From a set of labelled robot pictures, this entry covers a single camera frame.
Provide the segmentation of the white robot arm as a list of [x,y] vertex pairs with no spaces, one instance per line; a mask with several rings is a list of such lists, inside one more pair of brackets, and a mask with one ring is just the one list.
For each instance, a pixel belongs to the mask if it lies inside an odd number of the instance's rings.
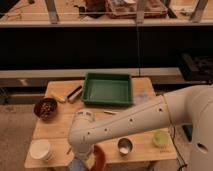
[[80,110],[73,117],[68,142],[77,158],[87,160],[96,143],[181,124],[187,120],[185,97],[167,93],[98,121],[90,111]]

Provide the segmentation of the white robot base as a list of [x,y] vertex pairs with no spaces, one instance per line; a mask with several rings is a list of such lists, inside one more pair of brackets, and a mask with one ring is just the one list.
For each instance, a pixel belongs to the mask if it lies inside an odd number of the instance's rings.
[[164,94],[173,125],[193,127],[187,171],[213,171],[213,86],[192,86]]

